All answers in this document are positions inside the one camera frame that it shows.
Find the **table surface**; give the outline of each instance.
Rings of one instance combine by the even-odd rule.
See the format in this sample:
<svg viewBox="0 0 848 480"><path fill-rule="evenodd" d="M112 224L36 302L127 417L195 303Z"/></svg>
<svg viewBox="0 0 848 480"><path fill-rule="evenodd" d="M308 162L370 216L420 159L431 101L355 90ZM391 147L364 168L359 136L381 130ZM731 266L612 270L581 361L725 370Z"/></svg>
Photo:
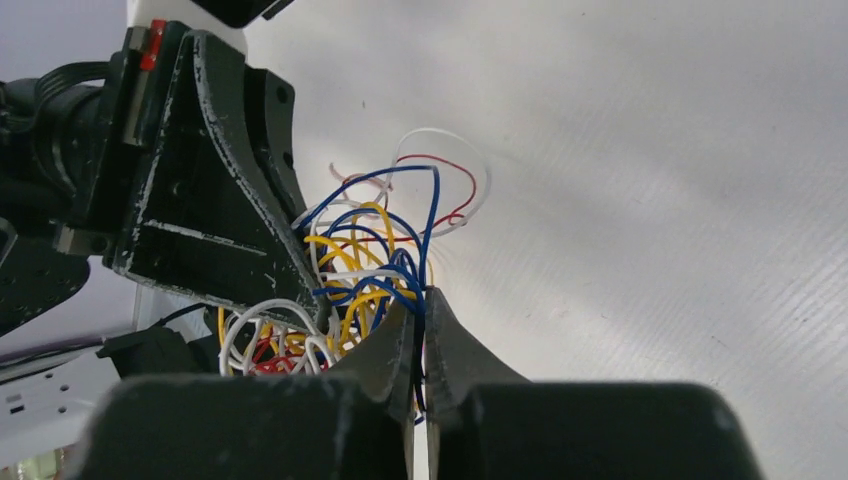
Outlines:
<svg viewBox="0 0 848 480"><path fill-rule="evenodd" d="M123 26L91 21L114 2L84 3L96 12L3 3L3 78L116 49ZM299 0L247 40L251 63L297 91L309 203L337 185L330 162L385 166L418 126L487 154L488 203L433 257L460 321L511 366L533 379L710 385L769 478L839 479L846 27L838 0ZM434 136L406 149L479 173ZM468 185L443 180L448 209ZM427 178L396 187L393 205L420 224ZM133 290L108 295L122 312L112 323L86 325L113 285L102 273L74 321L105 331L126 321Z"/></svg>

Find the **wire bundle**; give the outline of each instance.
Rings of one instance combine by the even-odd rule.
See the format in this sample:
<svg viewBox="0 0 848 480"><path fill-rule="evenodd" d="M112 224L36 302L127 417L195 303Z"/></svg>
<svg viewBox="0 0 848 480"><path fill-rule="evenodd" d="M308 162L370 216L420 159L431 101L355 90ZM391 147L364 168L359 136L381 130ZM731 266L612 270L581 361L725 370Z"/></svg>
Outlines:
<svg viewBox="0 0 848 480"><path fill-rule="evenodd" d="M394 302L403 305L416 318L416 353L420 355L426 313L424 289L428 280L432 282L432 273L429 277L427 275L430 242L468 223L488 197L491 171L483 161L486 179L483 192L478 196L477 180L468 169L429 154L401 156L403 143L419 133L447 135L466 144L484 160L482 154L462 137L441 129L422 128L409 132L401 139L389 168L341 177L331 165L331 171L341 179L342 185L292 223L292 228L303 235L312 270L322 285L313 294L327 296L333 306L328 331L320 332L303 307L290 300L268 300L227 318L219 309L221 375L231 375L234 370L242 375L320 373L377 329ZM437 219L441 195L439 169L433 165L399 165L415 159L439 162L463 172L471 181L471 195L450 213ZM393 188L391 179L394 174L405 172L432 175L433 193L427 221L420 232L402 217L387 210L388 192ZM350 187L366 183L379 189L373 201L359 203L347 196ZM333 220L324 220L328 209L334 206L348 207L348 210ZM362 219L376 220L382 225L366 226ZM303 328L291 329L276 320L262 318L263 313L277 308L294 313L302 321ZM253 325L252 336L247 346L239 350L234 346L236 336L248 324ZM416 370L414 373L419 380L416 382L416 396L419 405L423 405L420 389L423 371L420 365Z"/></svg>

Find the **white plastic part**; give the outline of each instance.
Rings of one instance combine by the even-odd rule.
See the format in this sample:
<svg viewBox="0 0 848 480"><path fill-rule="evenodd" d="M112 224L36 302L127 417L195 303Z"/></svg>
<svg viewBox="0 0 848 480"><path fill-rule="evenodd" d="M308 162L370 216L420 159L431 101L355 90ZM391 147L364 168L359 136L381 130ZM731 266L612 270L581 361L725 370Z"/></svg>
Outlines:
<svg viewBox="0 0 848 480"><path fill-rule="evenodd" d="M247 39L241 29L230 28L191 0L127 0L127 26L149 27L154 19L182 22L206 30L247 55Z"/></svg>
<svg viewBox="0 0 848 480"><path fill-rule="evenodd" d="M97 402L120 380L110 359L90 352L0 385L0 468L76 442Z"/></svg>

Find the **hole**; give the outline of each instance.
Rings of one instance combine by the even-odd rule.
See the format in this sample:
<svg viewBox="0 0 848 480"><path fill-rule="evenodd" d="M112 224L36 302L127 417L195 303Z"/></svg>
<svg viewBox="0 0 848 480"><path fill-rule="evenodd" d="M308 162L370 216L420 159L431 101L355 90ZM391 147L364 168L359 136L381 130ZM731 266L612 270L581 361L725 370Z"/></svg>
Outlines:
<svg viewBox="0 0 848 480"><path fill-rule="evenodd" d="M277 100L280 103L287 103L289 101L289 92L283 87L277 87Z"/></svg>
<svg viewBox="0 0 848 480"><path fill-rule="evenodd" d="M103 253L106 251L106 248L109 246L109 242L106 241L103 237L94 237L91 239L91 251L95 254Z"/></svg>

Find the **white surface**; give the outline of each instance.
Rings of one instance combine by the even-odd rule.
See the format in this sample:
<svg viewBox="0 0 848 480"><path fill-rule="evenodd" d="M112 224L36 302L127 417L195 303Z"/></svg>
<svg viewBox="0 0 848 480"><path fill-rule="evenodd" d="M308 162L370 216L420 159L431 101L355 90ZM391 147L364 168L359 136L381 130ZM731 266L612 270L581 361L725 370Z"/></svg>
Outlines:
<svg viewBox="0 0 848 480"><path fill-rule="evenodd" d="M844 1L299 0L247 37L308 203L417 126L492 155L437 282L510 365L712 385L769 478L845 478Z"/></svg>
<svg viewBox="0 0 848 480"><path fill-rule="evenodd" d="M66 63L105 60L123 44L126 8L114 0L0 1L0 79L41 76ZM135 284L92 259L91 277L67 302L0 338L0 356L132 329Z"/></svg>
<svg viewBox="0 0 848 480"><path fill-rule="evenodd" d="M0 385L0 469L75 443L97 402L119 381L112 360L90 352Z"/></svg>

